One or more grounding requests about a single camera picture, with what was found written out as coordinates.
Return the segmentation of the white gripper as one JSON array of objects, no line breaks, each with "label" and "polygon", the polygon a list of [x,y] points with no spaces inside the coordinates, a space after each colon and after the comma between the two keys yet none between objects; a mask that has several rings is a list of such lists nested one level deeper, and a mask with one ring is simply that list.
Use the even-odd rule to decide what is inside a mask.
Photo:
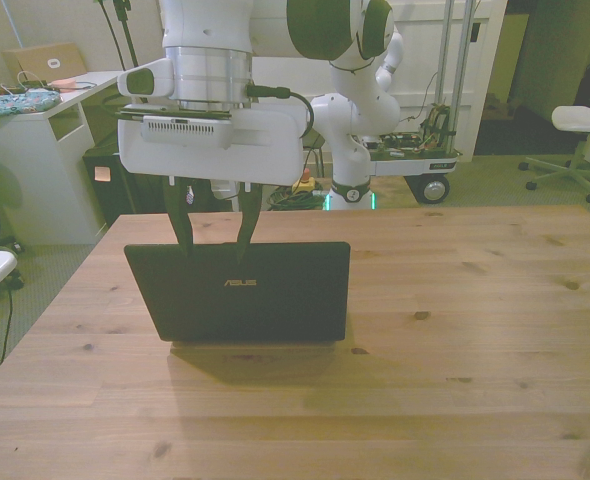
[{"label": "white gripper", "polygon": [[185,257],[194,246],[187,178],[249,182],[238,194],[242,220],[235,251],[241,263],[260,216],[262,184],[286,186],[301,176],[306,120],[303,107],[238,109],[228,119],[145,115],[118,122],[119,156],[131,173],[170,176],[164,202]]}]

